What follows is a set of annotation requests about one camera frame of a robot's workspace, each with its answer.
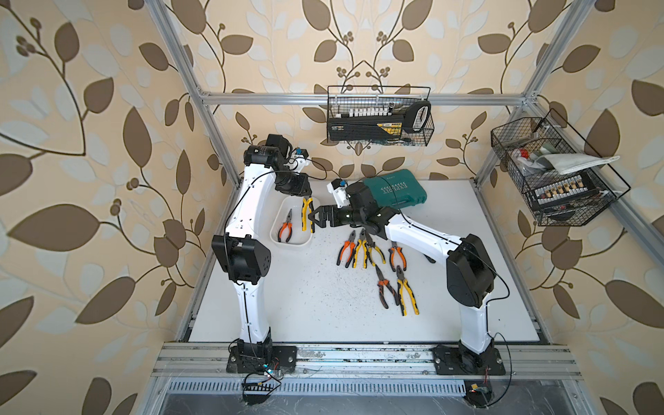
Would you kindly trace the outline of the yellow black combination pliers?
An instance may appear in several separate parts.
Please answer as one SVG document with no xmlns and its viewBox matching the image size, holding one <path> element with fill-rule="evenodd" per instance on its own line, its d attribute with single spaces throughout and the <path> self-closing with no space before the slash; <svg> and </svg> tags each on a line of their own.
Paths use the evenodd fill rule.
<svg viewBox="0 0 664 415">
<path fill-rule="evenodd" d="M 406 306 L 408 303 L 411 303 L 413 306 L 413 312 L 416 316 L 419 315 L 419 309 L 418 309 L 418 304 L 417 304 L 417 299 L 413 293 L 413 290 L 411 289 L 409 285 L 409 281 L 407 280 L 404 270 L 401 266 L 396 267 L 396 274 L 397 274 L 397 283 L 398 283 L 398 295 L 399 295 L 399 302 L 400 302 L 400 311 L 402 316 L 407 315 L 407 309 Z"/>
<path fill-rule="evenodd" d="M 354 268 L 358 266 L 360 253 L 363 252 L 365 255 L 368 254 L 367 242 L 367 233 L 366 230 L 363 229 L 361 230 L 356 248 L 354 249 L 354 256 L 352 261 L 352 266 Z"/>
<path fill-rule="evenodd" d="M 302 231 L 310 231 L 315 233 L 316 225 L 314 221 L 309 218 L 309 215 L 314 211 L 314 201 L 312 196 L 304 197 L 302 200 L 302 209 L 301 209 L 301 223 Z"/>
</svg>

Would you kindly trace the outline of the white plastic storage box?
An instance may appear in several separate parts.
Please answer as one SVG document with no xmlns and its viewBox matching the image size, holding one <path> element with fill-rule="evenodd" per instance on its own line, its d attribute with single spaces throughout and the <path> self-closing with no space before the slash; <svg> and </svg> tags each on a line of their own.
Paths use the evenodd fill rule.
<svg viewBox="0 0 664 415">
<path fill-rule="evenodd" d="M 269 233 L 278 247 L 304 248 L 313 240 L 313 233 L 302 225 L 303 198 L 287 196 L 279 205 Z"/>
</svg>

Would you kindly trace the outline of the small orange black pliers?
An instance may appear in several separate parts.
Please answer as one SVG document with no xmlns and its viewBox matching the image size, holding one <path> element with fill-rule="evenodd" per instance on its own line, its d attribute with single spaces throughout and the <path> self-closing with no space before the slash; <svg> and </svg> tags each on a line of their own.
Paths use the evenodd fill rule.
<svg viewBox="0 0 664 415">
<path fill-rule="evenodd" d="M 289 243 L 293 235 L 292 230 L 292 209 L 288 211 L 285 221 L 282 223 L 278 230 L 278 242 Z"/>
</svg>

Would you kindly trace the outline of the orange black combination pliers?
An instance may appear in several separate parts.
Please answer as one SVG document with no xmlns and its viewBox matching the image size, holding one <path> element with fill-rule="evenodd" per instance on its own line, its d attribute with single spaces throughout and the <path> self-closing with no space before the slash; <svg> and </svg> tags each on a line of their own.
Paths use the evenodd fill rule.
<svg viewBox="0 0 664 415">
<path fill-rule="evenodd" d="M 336 264 L 340 266 L 344 264 L 345 268 L 349 268 L 354 260 L 354 252 L 356 251 L 356 230 L 353 230 L 349 234 L 349 238 L 344 241 L 342 248 L 340 249 Z"/>
</svg>

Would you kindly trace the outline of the yellow black long-nose pliers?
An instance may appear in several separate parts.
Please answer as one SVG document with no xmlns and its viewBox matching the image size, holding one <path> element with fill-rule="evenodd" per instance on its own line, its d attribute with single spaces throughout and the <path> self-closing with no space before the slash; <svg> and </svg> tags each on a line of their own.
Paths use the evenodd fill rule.
<svg viewBox="0 0 664 415">
<path fill-rule="evenodd" d="M 386 261 L 386 257 L 385 257 L 384 252 L 382 252 L 380 247 L 378 247 L 376 245 L 376 243 L 373 240 L 373 237 L 369 233 L 366 234 L 366 240 L 367 241 L 366 241 L 365 246 L 367 248 L 367 253 L 368 253 L 368 257 L 370 259 L 370 262 L 372 264 L 374 263 L 373 253 L 376 252 L 379 255 L 379 258 L 380 258 L 380 261 L 382 262 L 382 264 L 386 264 L 387 261 Z"/>
</svg>

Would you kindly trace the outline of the Greener orange black pliers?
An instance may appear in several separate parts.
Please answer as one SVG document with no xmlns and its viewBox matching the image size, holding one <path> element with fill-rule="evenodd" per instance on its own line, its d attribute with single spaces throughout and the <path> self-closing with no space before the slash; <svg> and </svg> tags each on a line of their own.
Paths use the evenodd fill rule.
<svg viewBox="0 0 664 415">
<path fill-rule="evenodd" d="M 402 248 L 398 245 L 397 242 L 392 241 L 391 247 L 389 248 L 389 263 L 391 269 L 396 273 L 397 268 L 400 266 L 403 271 L 407 270 L 407 261 L 406 257 L 402 252 Z"/>
</svg>

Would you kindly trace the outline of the orange handled long-nose pliers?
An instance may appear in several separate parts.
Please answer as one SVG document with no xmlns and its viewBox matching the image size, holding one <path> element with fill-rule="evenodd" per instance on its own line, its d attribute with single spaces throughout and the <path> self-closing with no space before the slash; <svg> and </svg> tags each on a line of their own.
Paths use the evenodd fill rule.
<svg viewBox="0 0 664 415">
<path fill-rule="evenodd" d="M 378 278 L 378 289 L 379 289 L 379 298 L 382 306 L 387 310 L 389 308 L 386 296 L 385 296 L 385 290 L 388 290 L 390 294 L 392 295 L 395 305 L 400 306 L 400 299 L 399 299 L 399 294 L 394 290 L 394 287 L 392 287 L 390 281 L 384 277 L 384 274 L 382 270 L 378 267 L 375 266 L 375 272 Z"/>
</svg>

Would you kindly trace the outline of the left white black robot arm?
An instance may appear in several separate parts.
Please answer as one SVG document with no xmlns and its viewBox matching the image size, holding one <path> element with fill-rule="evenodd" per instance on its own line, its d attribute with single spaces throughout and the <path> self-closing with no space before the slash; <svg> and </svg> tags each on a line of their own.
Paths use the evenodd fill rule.
<svg viewBox="0 0 664 415">
<path fill-rule="evenodd" d="M 237 360 L 263 365 L 273 359 L 273 340 L 261 282 L 271 266 L 271 251 L 259 240 L 260 218 L 272 193 L 312 195 L 310 177 L 303 171 L 310 161 L 305 150 L 293 147 L 287 138 L 277 134 L 270 134 L 264 145 L 249 146 L 243 161 L 240 198 L 228 215 L 222 234 L 213 237 L 212 249 L 239 299 Z"/>
</svg>

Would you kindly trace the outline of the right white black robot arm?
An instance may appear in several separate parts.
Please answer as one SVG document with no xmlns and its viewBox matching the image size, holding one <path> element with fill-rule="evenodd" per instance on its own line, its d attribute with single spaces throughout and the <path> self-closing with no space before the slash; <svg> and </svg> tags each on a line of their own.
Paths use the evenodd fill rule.
<svg viewBox="0 0 664 415">
<path fill-rule="evenodd" d="M 447 290 L 459 304 L 461 345 L 477 356 L 489 349 L 492 337 L 488 302 L 497 273 L 479 237 L 472 233 L 459 237 L 436 231 L 392 207 L 369 210 L 323 205 L 307 217 L 320 228 L 363 228 L 373 236 L 411 247 L 445 265 Z"/>
</svg>

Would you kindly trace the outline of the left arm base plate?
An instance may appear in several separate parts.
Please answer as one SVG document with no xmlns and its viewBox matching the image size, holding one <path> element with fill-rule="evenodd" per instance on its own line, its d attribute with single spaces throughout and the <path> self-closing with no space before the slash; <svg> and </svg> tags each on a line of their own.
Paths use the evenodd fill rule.
<svg viewBox="0 0 664 415">
<path fill-rule="evenodd" d="M 297 347 L 270 346 L 263 347 L 258 344 L 244 343 L 233 345 L 229 349 L 226 371 L 230 374 L 244 374 L 259 372 L 268 369 L 278 375 L 292 374 L 297 365 Z"/>
</svg>

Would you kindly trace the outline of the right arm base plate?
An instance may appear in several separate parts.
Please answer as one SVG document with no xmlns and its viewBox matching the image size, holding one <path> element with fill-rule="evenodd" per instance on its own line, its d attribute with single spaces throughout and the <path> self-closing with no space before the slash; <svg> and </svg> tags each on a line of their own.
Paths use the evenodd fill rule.
<svg viewBox="0 0 664 415">
<path fill-rule="evenodd" d="M 494 344 L 476 354 L 463 344 L 449 347 L 442 344 L 431 349 L 432 359 L 438 375 L 506 375 L 500 352 Z"/>
</svg>

